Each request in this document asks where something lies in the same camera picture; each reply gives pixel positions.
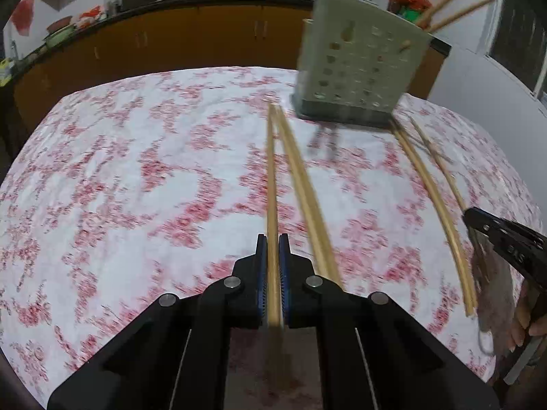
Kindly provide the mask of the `person's right hand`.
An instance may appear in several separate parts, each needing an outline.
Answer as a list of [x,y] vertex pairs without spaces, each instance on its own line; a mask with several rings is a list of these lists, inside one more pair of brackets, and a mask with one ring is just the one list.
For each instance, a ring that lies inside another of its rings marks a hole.
[[546,316],[531,318],[529,289],[528,282],[523,281],[513,320],[507,333],[507,347],[511,352],[523,345],[527,335],[545,336],[547,332]]

